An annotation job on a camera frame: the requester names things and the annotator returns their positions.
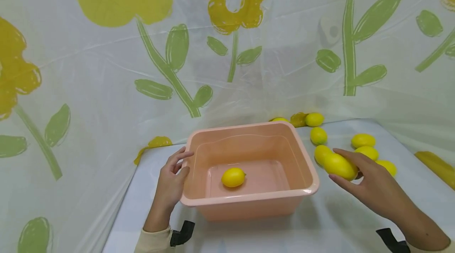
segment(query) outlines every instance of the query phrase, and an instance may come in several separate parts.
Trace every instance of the beige sleeve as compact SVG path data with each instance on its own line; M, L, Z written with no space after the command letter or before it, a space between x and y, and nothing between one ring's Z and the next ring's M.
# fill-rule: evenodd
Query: beige sleeve
M171 235L171 227L159 232L141 230L134 253L173 253L175 248L169 245Z
M424 251L417 249L411 244L408 244L408 247L411 253L455 253L455 246L453 245L453 242L450 242L449 246L447 246L447 248L442 251Z

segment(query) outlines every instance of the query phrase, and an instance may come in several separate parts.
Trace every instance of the black clip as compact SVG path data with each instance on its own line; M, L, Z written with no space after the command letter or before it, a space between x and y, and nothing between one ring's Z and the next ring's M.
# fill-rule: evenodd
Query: black clip
M409 247L406 241L398 242L393 236L392 231L389 228L383 228L376 230L384 244L389 248L392 253L410 253Z
M176 247L177 245L182 245L186 241L189 241L193 235L194 226L194 223L185 220L180 231L173 230L170 241L171 247Z

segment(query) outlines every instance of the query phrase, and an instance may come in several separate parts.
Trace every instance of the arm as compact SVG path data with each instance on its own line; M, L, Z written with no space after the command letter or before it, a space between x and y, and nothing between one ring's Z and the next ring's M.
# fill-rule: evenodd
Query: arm
M182 196L183 182L189 173L189 168L182 168L182 161L179 161L192 155L193 152L185 152L183 147L169 157L162 167L155 198L136 244L135 253L174 252L174 248L170 248L169 244L172 235L169 221L175 205Z
M359 167L363 181L356 185L337 175L330 174L329 177L372 211L395 223L412 253L455 252L449 237L417 208L383 166L361 153L334 151Z

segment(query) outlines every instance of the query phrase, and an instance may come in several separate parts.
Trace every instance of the lemon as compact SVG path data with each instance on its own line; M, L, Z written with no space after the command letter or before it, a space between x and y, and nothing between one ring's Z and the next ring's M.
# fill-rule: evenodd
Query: lemon
M320 127L315 127L310 131L311 142L315 145L324 144L327 142L327 133Z
M368 157L369 159L376 161L379 158L379 152L371 146L360 146L354 152L359 152Z
M294 127L306 127L305 123L306 113L295 113L291 116L290 123Z
M360 146L371 146L373 147L376 144L376 139L374 136L367 133L357 133L351 139L351 144L354 148L359 148Z
M380 166L383 166L385 169L387 169L393 177L395 177L397 173L397 167L393 165L392 162L387 161L387 160L377 160L376 163L378 163Z
M329 174L335 174L352 181L357 177L359 169L340 154L331 153L324 159L324 169Z
M319 127L324 121L324 116L320 113L309 113L305 117L305 122L310 127Z
M287 121L287 122L289 122L287 119L281 118L281 117L280 118L274 118L274 119L272 119L272 121Z
M327 156L332 154L332 150L325 145L318 145L314 150L314 159L316 162L324 167L324 160Z
M245 181L246 174L240 168L231 168L224 172L221 182L229 188L238 187Z

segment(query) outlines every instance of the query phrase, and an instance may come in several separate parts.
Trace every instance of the floral backdrop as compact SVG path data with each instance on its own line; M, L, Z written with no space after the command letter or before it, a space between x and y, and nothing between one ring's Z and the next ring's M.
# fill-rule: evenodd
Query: floral backdrop
M0 0L0 251L98 252L145 149L277 116L376 119L455 189L454 7Z

